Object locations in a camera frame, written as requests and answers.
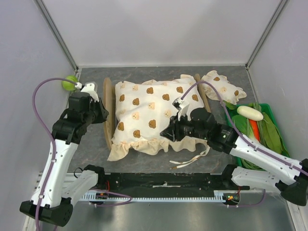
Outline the wooden pet bed frame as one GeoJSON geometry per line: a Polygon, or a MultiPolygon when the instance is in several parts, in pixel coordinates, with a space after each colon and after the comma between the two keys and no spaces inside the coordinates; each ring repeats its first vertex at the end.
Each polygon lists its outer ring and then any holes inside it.
{"type": "MultiPolygon", "coordinates": [[[[196,82],[201,81],[201,77],[199,74],[194,75],[194,80],[196,82]]],[[[211,109],[207,100],[207,96],[205,90],[202,86],[198,86],[198,92],[201,96],[201,99],[204,103],[204,108],[211,113],[211,109]]],[[[106,140],[107,147],[109,150],[112,148],[112,137],[115,132],[116,128],[116,114],[115,114],[115,107],[116,107],[116,96],[115,96],[115,86],[112,84],[110,78],[105,78],[103,81],[103,98],[102,98],[103,105],[105,109],[109,112],[107,117],[107,121],[103,125],[104,136],[106,140]]]]}

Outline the bear print cream quilt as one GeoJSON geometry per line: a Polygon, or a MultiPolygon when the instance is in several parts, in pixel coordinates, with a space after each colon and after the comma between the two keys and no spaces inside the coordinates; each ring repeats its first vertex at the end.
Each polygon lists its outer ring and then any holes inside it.
{"type": "Polygon", "coordinates": [[[176,162],[176,167],[181,168],[207,155],[210,147],[206,140],[185,137],[181,141],[171,142],[160,136],[160,132],[169,125],[170,118],[177,113],[172,103],[195,82],[193,76],[182,74],[179,79],[172,81],[152,79],[141,84],[127,81],[117,83],[115,85],[117,126],[107,160],[121,160],[131,149],[156,155],[160,150],[168,152],[169,148],[176,152],[183,149],[194,152],[197,144],[204,145],[204,151],[191,160],[176,162]]]}

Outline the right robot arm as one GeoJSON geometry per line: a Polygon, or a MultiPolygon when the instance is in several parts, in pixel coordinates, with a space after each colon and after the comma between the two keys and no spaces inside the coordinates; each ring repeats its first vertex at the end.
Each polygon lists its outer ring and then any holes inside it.
{"type": "Polygon", "coordinates": [[[287,201],[300,206],[308,202],[308,161],[291,159],[252,141],[236,129],[216,122],[204,108],[192,110],[189,116],[172,116],[160,136],[175,142],[186,136],[206,140],[215,151],[245,159],[261,171],[244,172],[240,167],[226,167],[221,186],[273,189],[287,201]]]}

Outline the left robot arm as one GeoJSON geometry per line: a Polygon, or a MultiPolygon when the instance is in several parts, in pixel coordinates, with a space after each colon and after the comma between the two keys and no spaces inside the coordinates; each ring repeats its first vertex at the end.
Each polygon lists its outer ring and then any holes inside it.
{"type": "Polygon", "coordinates": [[[69,106],[52,126],[50,153],[41,180],[29,201],[20,205],[20,212],[63,227],[70,220],[77,201],[91,188],[105,185],[104,169],[88,165],[81,175],[64,188],[67,170],[82,136],[91,124],[107,120],[109,113],[95,92],[77,92],[69,97],[69,106]]]}

